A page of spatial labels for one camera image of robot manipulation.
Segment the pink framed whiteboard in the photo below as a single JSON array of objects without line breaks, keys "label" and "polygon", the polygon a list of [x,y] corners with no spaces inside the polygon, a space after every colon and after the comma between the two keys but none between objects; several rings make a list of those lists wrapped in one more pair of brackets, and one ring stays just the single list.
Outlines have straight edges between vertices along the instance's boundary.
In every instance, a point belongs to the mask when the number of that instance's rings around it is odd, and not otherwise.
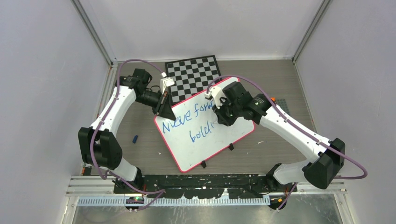
[{"label": "pink framed whiteboard", "polygon": [[185,173],[255,130],[252,121],[238,118],[232,126],[217,123],[214,100],[205,91],[172,107],[176,120],[155,116],[154,123],[178,169]]}]

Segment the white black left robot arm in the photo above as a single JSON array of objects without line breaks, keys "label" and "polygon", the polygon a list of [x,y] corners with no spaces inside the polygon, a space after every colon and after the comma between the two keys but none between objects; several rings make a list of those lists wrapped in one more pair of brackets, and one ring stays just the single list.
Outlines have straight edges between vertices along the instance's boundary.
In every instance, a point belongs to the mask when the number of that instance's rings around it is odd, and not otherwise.
[{"label": "white black left robot arm", "polygon": [[103,112],[90,127],[82,127],[78,132],[83,162],[108,169],[123,178],[126,180],[125,187],[132,193],[142,190],[141,171],[123,158],[116,133],[127,110],[135,102],[151,107],[153,114],[159,117],[176,119],[168,91],[175,81],[165,73],[161,75],[158,91],[147,87],[152,76],[144,69],[135,69],[131,76],[121,76]]}]

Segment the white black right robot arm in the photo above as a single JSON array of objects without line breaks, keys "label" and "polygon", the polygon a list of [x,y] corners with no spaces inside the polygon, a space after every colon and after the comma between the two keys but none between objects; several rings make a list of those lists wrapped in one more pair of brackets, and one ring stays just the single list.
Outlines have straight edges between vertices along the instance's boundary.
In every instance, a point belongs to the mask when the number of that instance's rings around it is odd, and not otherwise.
[{"label": "white black right robot arm", "polygon": [[213,86],[205,91],[205,98],[214,101],[212,108],[221,125],[232,126],[239,118],[251,120],[281,136],[305,157],[292,164],[276,164],[267,174],[267,187],[279,191],[286,184],[309,182],[326,189],[344,165],[340,153],[345,143],[329,140],[297,122],[263,93],[255,97],[234,81],[225,87]]}]

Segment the grey studded building baseplate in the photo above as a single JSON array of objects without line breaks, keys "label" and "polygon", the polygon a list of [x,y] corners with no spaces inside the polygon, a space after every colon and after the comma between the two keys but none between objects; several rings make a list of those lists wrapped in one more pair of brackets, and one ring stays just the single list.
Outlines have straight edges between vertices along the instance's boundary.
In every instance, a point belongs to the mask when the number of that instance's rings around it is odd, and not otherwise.
[{"label": "grey studded building baseplate", "polygon": [[275,103],[284,111],[286,114],[290,115],[290,110],[287,106],[285,99],[276,99]]}]

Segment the black white chessboard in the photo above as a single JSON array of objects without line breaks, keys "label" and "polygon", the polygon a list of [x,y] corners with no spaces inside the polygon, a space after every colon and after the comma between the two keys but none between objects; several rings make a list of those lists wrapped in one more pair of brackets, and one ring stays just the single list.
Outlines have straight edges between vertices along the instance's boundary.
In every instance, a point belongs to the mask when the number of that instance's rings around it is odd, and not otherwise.
[{"label": "black white chessboard", "polygon": [[213,79],[221,76],[214,55],[166,62],[165,71],[175,81],[170,87],[173,105],[205,90]]}]

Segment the black mounting base plate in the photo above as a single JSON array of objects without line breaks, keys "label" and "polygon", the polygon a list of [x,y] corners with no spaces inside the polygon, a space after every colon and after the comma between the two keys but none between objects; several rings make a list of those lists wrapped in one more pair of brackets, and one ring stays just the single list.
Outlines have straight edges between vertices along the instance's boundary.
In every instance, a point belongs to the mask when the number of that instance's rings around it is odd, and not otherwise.
[{"label": "black mounting base plate", "polygon": [[255,199],[268,193],[286,196],[295,192],[292,183],[281,185],[263,174],[143,175],[131,183],[150,192],[148,198],[218,199],[227,193],[231,199]]}]

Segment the slotted aluminium rail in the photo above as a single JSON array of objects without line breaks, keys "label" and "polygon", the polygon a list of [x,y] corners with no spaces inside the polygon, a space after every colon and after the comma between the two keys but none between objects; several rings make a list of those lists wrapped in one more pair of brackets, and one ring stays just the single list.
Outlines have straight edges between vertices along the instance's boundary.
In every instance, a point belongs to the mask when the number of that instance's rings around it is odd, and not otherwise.
[{"label": "slotted aluminium rail", "polygon": [[229,196],[219,198],[199,199],[194,197],[187,199],[184,196],[179,199],[147,198],[142,196],[81,196],[78,206],[234,206],[234,205],[270,205],[270,198],[264,195],[261,198],[236,198]]}]

